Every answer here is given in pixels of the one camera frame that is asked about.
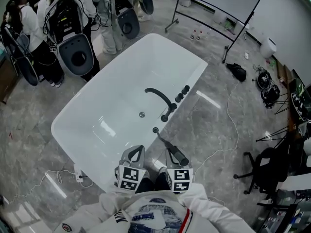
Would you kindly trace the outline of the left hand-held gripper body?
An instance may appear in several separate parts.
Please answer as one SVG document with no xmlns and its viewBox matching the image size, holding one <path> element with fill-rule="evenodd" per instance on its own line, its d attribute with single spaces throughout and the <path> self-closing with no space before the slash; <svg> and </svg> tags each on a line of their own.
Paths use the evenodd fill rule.
<svg viewBox="0 0 311 233">
<path fill-rule="evenodd" d="M 115 169 L 116 187 L 127 192 L 135 193 L 145 173 L 145 169 L 119 165 Z"/>
</svg>

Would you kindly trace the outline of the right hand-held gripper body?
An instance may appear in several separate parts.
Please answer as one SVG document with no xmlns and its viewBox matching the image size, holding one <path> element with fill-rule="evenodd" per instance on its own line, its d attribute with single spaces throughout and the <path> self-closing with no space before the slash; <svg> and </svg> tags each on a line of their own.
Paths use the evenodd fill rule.
<svg viewBox="0 0 311 233">
<path fill-rule="evenodd" d="M 166 175 L 172 192 L 184 193 L 190 189 L 193 180 L 192 168 L 167 169 Z"/>
</svg>

